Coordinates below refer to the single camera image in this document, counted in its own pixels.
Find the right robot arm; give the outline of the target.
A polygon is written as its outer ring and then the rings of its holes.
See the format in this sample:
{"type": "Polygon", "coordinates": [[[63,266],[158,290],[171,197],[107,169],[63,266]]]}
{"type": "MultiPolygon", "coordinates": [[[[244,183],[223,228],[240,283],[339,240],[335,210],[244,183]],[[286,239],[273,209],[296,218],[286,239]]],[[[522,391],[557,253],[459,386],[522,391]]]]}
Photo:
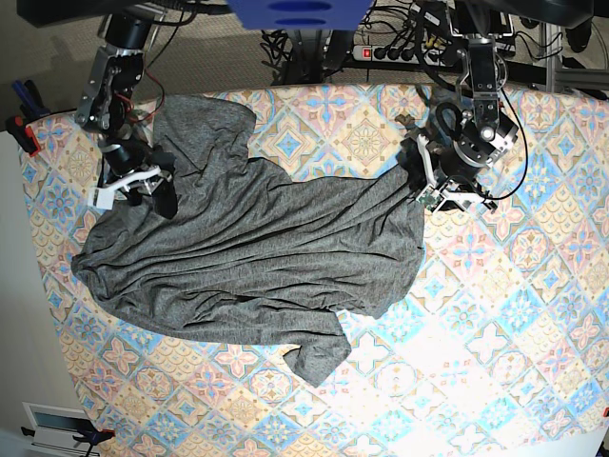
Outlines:
{"type": "Polygon", "coordinates": [[[107,15],[100,26],[105,44],[97,50],[75,113],[76,123],[97,138],[101,151],[98,182],[88,193],[91,207],[110,210],[121,193],[132,206],[149,197],[166,219],[177,213],[175,158],[149,143],[143,127],[153,114],[139,113],[132,103],[134,89],[147,74],[148,35],[162,21],[160,10],[133,6],[107,15]]]}

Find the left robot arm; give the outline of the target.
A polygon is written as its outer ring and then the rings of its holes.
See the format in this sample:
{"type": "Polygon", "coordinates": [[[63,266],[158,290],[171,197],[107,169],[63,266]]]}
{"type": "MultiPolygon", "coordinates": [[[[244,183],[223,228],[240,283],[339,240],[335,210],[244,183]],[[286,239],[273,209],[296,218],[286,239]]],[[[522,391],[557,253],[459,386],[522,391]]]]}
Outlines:
{"type": "Polygon", "coordinates": [[[513,35],[512,21],[468,1],[419,1],[413,26],[417,63],[448,92],[444,99],[426,99],[431,117],[423,126],[410,116],[396,119],[405,128],[399,161],[415,199],[432,213],[475,204],[494,211],[500,199],[478,176],[515,146],[521,130],[500,100],[508,66],[496,42],[513,35]]]}

